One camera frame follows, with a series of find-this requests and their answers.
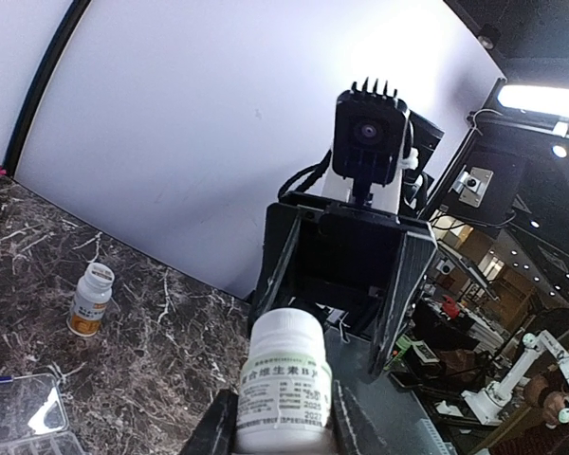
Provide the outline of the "large orange label pill bottle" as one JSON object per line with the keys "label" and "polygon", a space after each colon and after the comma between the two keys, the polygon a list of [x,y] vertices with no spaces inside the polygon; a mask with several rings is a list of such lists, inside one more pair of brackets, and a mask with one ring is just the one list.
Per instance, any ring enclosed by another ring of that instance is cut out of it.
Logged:
{"label": "large orange label pill bottle", "polygon": [[100,327],[112,299],[114,272],[106,265],[91,263],[79,278],[70,307],[67,326],[80,337],[92,337]]}

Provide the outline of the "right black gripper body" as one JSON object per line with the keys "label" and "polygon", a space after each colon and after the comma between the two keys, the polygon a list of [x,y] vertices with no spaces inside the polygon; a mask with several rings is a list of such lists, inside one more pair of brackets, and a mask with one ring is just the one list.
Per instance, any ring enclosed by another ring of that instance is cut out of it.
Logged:
{"label": "right black gripper body", "polygon": [[375,325],[378,296],[387,286],[395,250],[407,232],[429,223],[376,209],[291,192],[268,208],[298,208],[301,228],[281,286],[298,298],[347,312],[351,329]]}

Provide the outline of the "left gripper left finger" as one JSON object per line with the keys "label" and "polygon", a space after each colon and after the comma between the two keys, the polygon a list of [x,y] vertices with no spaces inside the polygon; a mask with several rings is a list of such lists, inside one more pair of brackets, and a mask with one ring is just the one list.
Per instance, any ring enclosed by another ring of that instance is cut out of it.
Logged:
{"label": "left gripper left finger", "polygon": [[237,406],[235,391],[220,390],[179,455],[230,455],[234,448]]}

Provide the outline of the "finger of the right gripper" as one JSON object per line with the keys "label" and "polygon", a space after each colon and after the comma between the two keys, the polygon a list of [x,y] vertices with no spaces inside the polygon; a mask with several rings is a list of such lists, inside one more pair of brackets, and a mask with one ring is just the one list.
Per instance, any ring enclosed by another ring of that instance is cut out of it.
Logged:
{"label": "finger of the right gripper", "polygon": [[372,379],[378,379],[390,361],[412,297],[424,279],[436,249],[437,244],[430,229],[407,231],[401,237],[387,286],[377,300],[379,306],[367,366],[367,373]]}
{"label": "finger of the right gripper", "polygon": [[249,331],[264,313],[287,306],[285,301],[291,293],[286,290],[287,284],[283,297],[280,289],[299,240],[300,228],[298,208],[267,209],[261,272],[248,314]]}

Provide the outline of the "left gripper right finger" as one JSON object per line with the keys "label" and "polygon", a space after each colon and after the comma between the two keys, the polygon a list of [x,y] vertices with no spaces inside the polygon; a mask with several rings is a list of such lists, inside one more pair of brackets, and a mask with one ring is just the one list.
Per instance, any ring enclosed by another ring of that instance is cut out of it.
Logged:
{"label": "left gripper right finger", "polygon": [[334,381],[332,411],[336,453],[341,455],[391,455],[389,445],[377,433],[375,425],[352,392]]}

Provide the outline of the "clear plastic pill organizer box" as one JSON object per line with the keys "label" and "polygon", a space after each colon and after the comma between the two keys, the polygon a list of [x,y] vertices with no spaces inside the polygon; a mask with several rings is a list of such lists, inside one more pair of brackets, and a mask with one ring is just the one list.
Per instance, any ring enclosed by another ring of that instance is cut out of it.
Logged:
{"label": "clear plastic pill organizer box", "polygon": [[83,454],[51,373],[0,384],[0,454]]}

